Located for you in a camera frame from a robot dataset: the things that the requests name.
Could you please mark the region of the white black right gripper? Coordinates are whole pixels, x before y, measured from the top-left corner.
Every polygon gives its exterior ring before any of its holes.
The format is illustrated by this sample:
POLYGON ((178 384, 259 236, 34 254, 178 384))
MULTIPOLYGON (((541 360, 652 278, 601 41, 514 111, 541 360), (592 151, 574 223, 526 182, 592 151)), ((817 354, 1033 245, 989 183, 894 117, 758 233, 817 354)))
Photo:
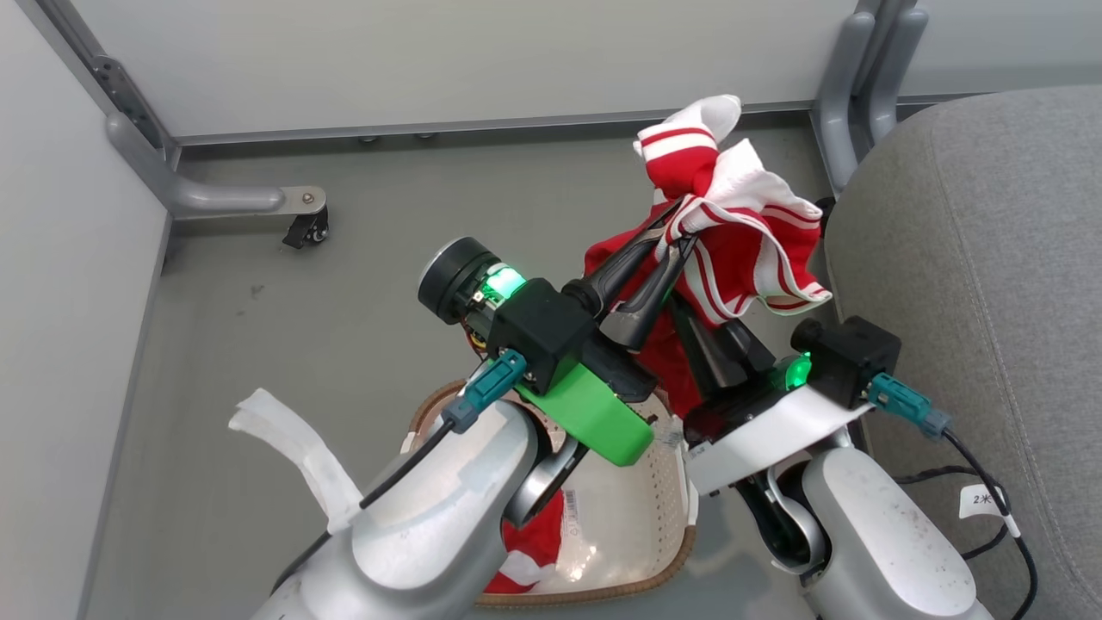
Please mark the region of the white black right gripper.
MULTIPOLYGON (((672 318, 702 400, 774 369, 774 353, 743 322, 721 326, 720 348, 713 331, 681 295, 672 297, 672 318)), ((700 494, 719 491, 830 438, 873 407, 865 400, 846 407, 815 387, 799 387, 723 438, 704 440, 687 452, 687 478, 700 494)))

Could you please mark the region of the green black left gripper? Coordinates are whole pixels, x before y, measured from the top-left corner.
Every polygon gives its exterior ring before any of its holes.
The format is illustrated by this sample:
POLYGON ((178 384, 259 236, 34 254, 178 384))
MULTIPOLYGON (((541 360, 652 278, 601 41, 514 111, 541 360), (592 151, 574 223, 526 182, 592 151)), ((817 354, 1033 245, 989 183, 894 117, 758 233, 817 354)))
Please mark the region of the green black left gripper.
POLYGON ((579 365, 544 394, 537 394, 526 383, 515 387, 568 436, 617 467, 634 466, 653 442, 648 421, 631 406, 645 403, 658 387, 658 378, 622 347, 642 349, 698 238, 682 237, 666 247, 665 255, 631 297, 615 311, 611 307, 644 260, 653 255, 666 221, 680 207, 680 202, 670 204, 590 275, 564 285, 564 295, 576 300, 590 315, 611 312, 601 325, 602 334, 611 340, 595 335, 585 342, 579 365))

